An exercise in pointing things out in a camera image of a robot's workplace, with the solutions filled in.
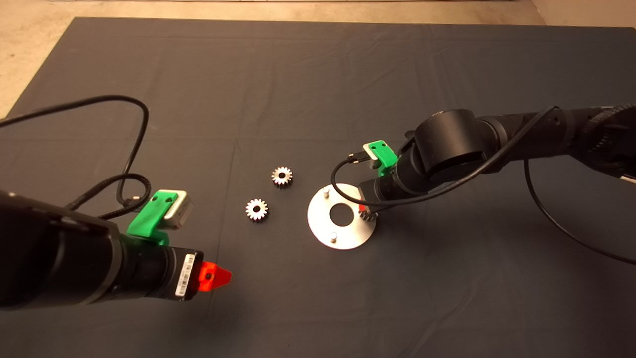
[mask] black fabric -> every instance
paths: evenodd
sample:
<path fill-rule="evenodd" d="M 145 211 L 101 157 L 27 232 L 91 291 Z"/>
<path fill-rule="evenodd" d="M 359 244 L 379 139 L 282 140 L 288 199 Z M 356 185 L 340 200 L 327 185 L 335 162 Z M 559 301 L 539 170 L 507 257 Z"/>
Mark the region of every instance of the black fabric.
<path fill-rule="evenodd" d="M 630 103 L 634 29 L 79 18 L 11 114 L 101 94 L 151 110 L 132 172 L 187 190 L 173 245 L 233 272 L 188 303 L 118 301 L 0 314 L 2 357 L 633 357 L 636 268 L 557 231 L 522 166 L 383 213 L 340 252 L 307 225 L 333 166 L 397 148 L 430 114 Z M 0 131 L 0 187 L 63 205 L 119 173 L 141 113 L 102 104 Z M 290 189 L 270 181 L 294 171 Z M 636 257 L 626 182 L 573 159 L 532 161 L 546 207 Z M 341 182 L 374 175 L 347 168 Z M 125 194 L 141 192 L 127 183 Z M 244 208 L 260 198 L 263 224 Z M 82 211 L 117 207 L 114 189 Z M 130 215 L 115 220 L 125 228 Z"/>

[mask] barcode label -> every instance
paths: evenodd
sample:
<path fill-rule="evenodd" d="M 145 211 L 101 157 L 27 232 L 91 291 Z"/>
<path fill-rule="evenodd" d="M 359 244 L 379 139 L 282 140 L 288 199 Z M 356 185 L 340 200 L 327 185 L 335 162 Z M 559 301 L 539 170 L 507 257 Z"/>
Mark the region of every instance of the barcode label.
<path fill-rule="evenodd" d="M 192 272 L 192 264 L 195 261 L 195 254 L 186 254 L 186 259 L 183 261 L 183 267 L 181 268 L 181 276 L 179 276 L 179 284 L 175 291 L 176 296 L 183 297 L 186 295 L 186 289 L 188 288 L 188 281 L 190 280 L 190 273 Z"/>

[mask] circular metal plate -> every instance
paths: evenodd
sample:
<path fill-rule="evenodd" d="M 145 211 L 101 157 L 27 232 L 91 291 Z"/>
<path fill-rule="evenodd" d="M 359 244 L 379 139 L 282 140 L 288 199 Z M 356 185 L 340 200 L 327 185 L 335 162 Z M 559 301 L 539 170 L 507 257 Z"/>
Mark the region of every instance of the circular metal plate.
<path fill-rule="evenodd" d="M 338 184 L 338 188 L 346 195 L 360 199 L 360 193 L 355 186 Z M 354 219 L 351 224 L 338 226 L 331 220 L 331 208 L 338 204 L 345 204 L 353 210 Z M 358 204 L 343 198 L 331 185 L 319 190 L 309 202 L 307 222 L 321 243 L 338 250 L 350 250 L 362 245 L 375 229 L 375 221 L 364 221 L 358 215 Z"/>

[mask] metal gear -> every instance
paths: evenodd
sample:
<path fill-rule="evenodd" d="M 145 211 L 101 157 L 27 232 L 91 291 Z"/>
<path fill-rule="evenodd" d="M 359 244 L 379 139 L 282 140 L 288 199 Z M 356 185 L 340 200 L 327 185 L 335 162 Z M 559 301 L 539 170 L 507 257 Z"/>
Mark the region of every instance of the metal gear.
<path fill-rule="evenodd" d="M 287 187 L 291 183 L 292 178 L 293 174 L 291 169 L 286 166 L 279 166 L 272 171 L 272 181 L 278 188 Z"/>
<path fill-rule="evenodd" d="M 262 221 L 267 216 L 267 203 L 261 199 L 254 199 L 247 204 L 245 212 L 250 220 Z"/>

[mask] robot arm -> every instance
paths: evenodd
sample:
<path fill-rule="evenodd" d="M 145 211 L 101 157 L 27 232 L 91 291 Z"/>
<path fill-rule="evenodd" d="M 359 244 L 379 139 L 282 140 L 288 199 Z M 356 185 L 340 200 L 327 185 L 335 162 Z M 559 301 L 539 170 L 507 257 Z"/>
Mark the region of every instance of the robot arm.
<path fill-rule="evenodd" d="M 231 276 L 199 250 L 158 245 L 120 233 L 110 221 L 13 193 L 0 192 L 0 235 L 0 310 L 138 297 L 187 301 Z"/>
<path fill-rule="evenodd" d="M 408 199 L 459 180 L 493 157 L 536 115 L 475 118 L 468 110 L 439 112 L 406 133 L 397 161 L 378 178 L 361 183 L 361 196 L 371 203 Z M 484 173 L 497 172 L 510 161 L 556 155 L 571 155 L 594 170 L 633 181 L 636 106 L 552 109 Z"/>

